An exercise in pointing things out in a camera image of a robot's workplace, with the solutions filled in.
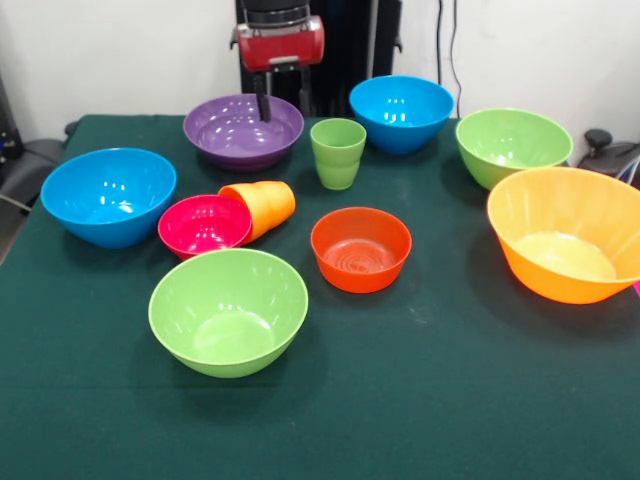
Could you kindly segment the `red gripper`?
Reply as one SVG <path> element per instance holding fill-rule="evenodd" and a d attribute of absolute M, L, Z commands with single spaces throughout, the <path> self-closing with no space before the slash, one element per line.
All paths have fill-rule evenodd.
<path fill-rule="evenodd" d="M 304 116 L 311 115 L 310 65 L 319 64 L 324 56 L 325 31 L 322 19 L 311 15 L 297 24 L 278 25 L 275 28 L 236 26 L 236 44 L 243 65 L 253 75 L 254 90 L 261 122 L 271 121 L 268 100 L 268 75 L 264 72 L 282 70 L 286 65 L 300 69 L 300 109 Z"/>

